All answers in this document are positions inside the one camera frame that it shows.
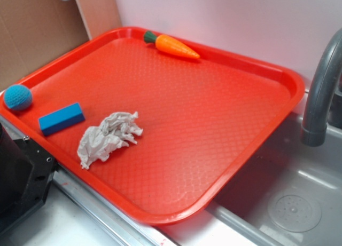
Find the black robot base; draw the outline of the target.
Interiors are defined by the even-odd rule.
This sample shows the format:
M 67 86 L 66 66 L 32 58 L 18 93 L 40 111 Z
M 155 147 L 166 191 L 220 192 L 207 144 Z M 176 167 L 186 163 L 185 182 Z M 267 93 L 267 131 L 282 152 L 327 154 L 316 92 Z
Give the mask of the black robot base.
M 33 139 L 12 139 L 1 126 L 1 235 L 41 208 L 56 159 Z

